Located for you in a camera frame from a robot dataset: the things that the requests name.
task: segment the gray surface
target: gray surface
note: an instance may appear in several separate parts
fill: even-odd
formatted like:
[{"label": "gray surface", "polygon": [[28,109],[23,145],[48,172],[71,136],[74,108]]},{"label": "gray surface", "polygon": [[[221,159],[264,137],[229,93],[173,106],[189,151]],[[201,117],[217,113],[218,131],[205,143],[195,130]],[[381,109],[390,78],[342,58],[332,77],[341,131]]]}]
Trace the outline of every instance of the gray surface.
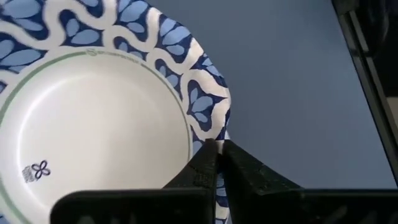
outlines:
[{"label": "gray surface", "polygon": [[226,77],[245,150],[304,187],[396,187],[330,0],[149,2]]}]

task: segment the black edge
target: black edge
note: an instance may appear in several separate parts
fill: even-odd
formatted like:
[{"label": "black edge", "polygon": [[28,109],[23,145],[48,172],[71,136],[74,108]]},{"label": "black edge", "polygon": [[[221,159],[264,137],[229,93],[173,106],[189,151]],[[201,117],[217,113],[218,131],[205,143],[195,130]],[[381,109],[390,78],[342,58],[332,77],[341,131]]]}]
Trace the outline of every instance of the black edge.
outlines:
[{"label": "black edge", "polygon": [[338,21],[398,186],[397,127],[390,107],[387,104],[386,96],[383,93],[373,59],[367,56],[368,46],[366,45],[364,35],[355,14],[355,7],[352,7],[350,11],[342,13],[341,10],[338,11],[338,4],[343,1],[333,1]]}]

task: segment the paper plate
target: paper plate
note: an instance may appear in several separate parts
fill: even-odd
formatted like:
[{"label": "paper plate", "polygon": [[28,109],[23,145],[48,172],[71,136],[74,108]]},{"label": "paper plate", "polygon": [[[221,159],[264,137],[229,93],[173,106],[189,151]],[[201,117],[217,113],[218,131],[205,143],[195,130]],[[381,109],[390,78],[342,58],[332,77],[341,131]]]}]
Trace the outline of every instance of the paper plate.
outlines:
[{"label": "paper plate", "polygon": [[[229,106],[188,29],[144,1],[0,0],[0,210],[10,223],[48,223],[77,190],[163,187],[206,138],[225,139]],[[223,223],[221,177],[217,187]]]}]

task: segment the white plate center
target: white plate center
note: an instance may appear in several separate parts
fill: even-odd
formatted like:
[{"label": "white plate center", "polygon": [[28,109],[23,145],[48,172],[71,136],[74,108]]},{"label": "white plate center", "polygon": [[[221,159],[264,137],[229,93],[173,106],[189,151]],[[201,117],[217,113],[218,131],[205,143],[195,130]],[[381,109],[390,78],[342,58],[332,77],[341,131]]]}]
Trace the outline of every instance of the white plate center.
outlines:
[{"label": "white plate center", "polygon": [[0,127],[0,166],[28,220],[47,222],[35,218],[76,190],[161,188],[187,163],[178,96],[141,63],[68,57],[47,63],[17,92]]}]

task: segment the blue and white patterned rim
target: blue and white patterned rim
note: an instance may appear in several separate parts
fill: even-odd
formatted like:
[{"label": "blue and white patterned rim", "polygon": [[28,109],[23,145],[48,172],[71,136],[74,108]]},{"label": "blue and white patterned rim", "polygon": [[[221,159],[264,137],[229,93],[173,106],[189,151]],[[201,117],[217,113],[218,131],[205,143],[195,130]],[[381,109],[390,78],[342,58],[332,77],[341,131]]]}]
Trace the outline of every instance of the blue and white patterned rim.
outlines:
[{"label": "blue and white patterned rim", "polygon": [[[8,80],[51,51],[87,46],[134,54],[163,74],[182,101],[194,153],[206,138],[225,139],[230,99],[223,76],[186,27],[145,1],[0,0],[0,97]],[[221,224],[229,214],[221,174],[216,194]]]}]

